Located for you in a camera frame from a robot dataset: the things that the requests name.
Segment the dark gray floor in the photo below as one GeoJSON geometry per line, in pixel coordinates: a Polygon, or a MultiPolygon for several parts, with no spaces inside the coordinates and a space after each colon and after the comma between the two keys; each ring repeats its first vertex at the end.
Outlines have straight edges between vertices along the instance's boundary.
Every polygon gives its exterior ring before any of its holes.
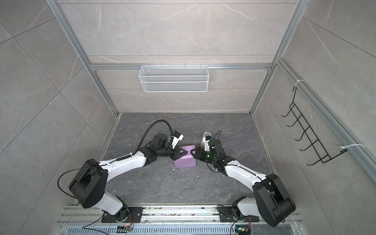
{"type": "MultiPolygon", "coordinates": [[[[165,119],[172,130],[184,135],[179,146],[200,144],[205,131],[214,135],[222,130],[219,139],[228,156],[260,173],[271,173],[249,114],[124,113],[105,160],[133,152],[146,129],[158,119],[165,119]]],[[[144,144],[158,132],[169,135],[167,125],[157,123],[144,144]]],[[[106,190],[126,203],[213,204],[232,203],[241,196],[253,197],[243,184],[211,172],[203,162],[197,161],[196,167],[174,170],[170,158],[159,158],[148,166],[119,175],[107,183],[106,190]]]]}

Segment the white zip tie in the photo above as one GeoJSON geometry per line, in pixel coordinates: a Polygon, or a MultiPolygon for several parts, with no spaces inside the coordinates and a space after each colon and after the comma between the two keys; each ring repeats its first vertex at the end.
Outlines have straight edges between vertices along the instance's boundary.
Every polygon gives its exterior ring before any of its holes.
{"type": "Polygon", "coordinates": [[[298,84],[298,82],[300,82],[300,81],[304,81],[304,80],[296,80],[296,83],[295,83],[295,85],[294,86],[296,86],[296,84],[298,84]]]}
{"type": "Polygon", "coordinates": [[[340,146],[340,148],[346,149],[346,148],[351,147],[351,146],[363,146],[363,147],[365,147],[364,144],[349,144],[349,145],[346,145],[346,146],[340,146]]]}

